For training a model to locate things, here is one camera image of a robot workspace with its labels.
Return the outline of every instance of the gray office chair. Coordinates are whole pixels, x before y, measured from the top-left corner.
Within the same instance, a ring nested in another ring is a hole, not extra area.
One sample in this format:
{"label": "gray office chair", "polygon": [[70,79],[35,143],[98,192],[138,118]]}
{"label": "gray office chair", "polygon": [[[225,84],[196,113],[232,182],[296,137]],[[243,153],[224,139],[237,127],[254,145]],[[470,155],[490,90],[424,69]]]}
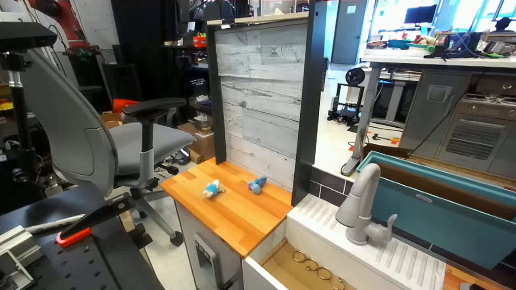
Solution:
{"label": "gray office chair", "polygon": [[[106,129],[91,105],[40,52],[29,50],[27,60],[32,66],[20,74],[25,101],[48,135],[53,168],[74,184],[96,187],[104,197],[114,187],[128,187],[135,208],[180,245],[182,234],[172,230],[143,195],[149,192],[154,164],[190,145],[193,137],[151,122]],[[137,119],[174,105],[174,100],[143,101],[127,113]]]}

